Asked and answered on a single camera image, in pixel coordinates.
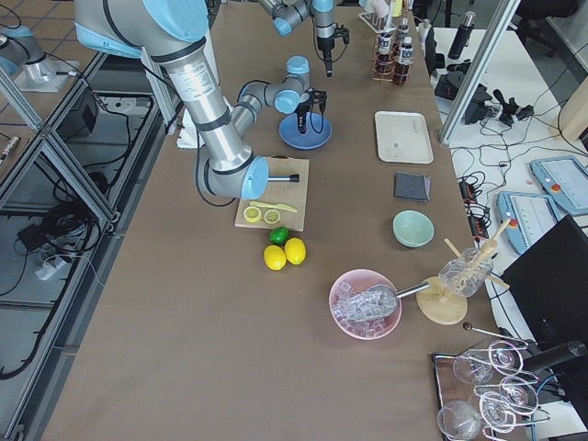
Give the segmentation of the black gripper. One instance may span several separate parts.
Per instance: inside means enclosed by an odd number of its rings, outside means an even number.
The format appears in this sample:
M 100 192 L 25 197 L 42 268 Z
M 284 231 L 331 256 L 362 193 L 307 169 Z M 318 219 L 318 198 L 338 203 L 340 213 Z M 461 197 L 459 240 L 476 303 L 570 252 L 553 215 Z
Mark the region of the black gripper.
M 327 77 L 332 77 L 334 73 L 334 64 L 343 56 L 346 47 L 349 44 L 349 29 L 344 25 L 315 26 L 316 50 L 319 58 L 322 60 Z M 344 48 L 340 55 L 333 56 L 335 42 L 340 39 L 344 43 Z
M 321 116 L 326 109 L 327 92 L 318 89 L 309 89 L 301 98 L 295 109 L 297 118 L 297 130 L 300 134 L 307 133 L 307 118 L 312 119 L 312 111 L 315 105 L 318 106 Z

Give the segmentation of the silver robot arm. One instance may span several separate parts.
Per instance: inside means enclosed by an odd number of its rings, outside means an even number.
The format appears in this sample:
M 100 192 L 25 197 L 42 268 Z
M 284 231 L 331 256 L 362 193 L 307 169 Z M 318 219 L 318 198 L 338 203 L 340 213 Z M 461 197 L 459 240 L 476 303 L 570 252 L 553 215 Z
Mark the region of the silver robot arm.
M 257 1 L 271 16 L 277 33 L 285 37 L 307 18 L 312 21 L 314 49 L 324 64 L 327 77 L 332 77 L 334 64 L 343 56 L 350 42 L 349 29 L 335 22 L 334 1 L 299 0 L 291 4 L 284 1 Z
M 311 87 L 310 65 L 303 56 L 287 62 L 279 84 L 243 89 L 235 106 L 224 99 L 214 61 L 207 58 L 208 8 L 203 1 L 77 1 L 74 24 L 86 47 L 138 59 L 147 53 L 165 68 L 190 115 L 198 139 L 197 186 L 214 196 L 260 198 L 269 166 L 243 140 L 263 107 L 296 114 L 305 132 L 313 104 L 326 105 L 326 94 Z

